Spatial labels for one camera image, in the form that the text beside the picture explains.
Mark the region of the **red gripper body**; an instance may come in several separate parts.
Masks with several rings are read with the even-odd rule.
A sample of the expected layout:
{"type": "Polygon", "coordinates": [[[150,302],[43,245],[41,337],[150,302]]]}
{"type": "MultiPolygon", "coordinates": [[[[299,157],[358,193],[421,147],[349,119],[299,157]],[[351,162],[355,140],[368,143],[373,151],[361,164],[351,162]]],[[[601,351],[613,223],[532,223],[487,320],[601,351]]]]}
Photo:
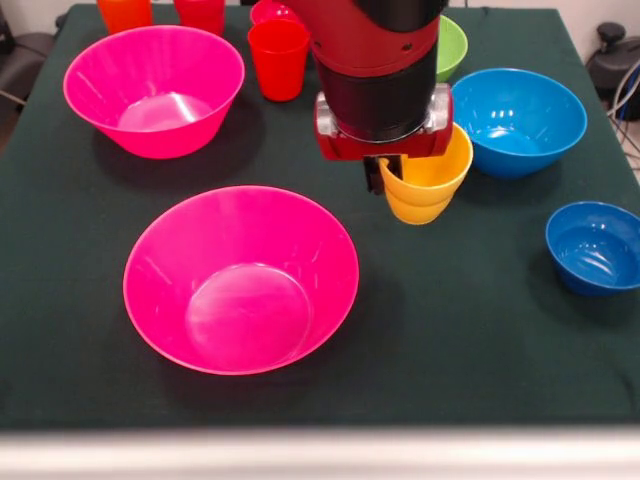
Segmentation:
{"type": "Polygon", "coordinates": [[[425,120],[418,128],[390,141],[368,141],[343,132],[324,93],[319,92],[314,105],[316,139],[324,156],[333,161],[388,155],[440,156],[446,152],[452,137],[453,107],[451,87],[438,83],[426,108],[425,120]]]}

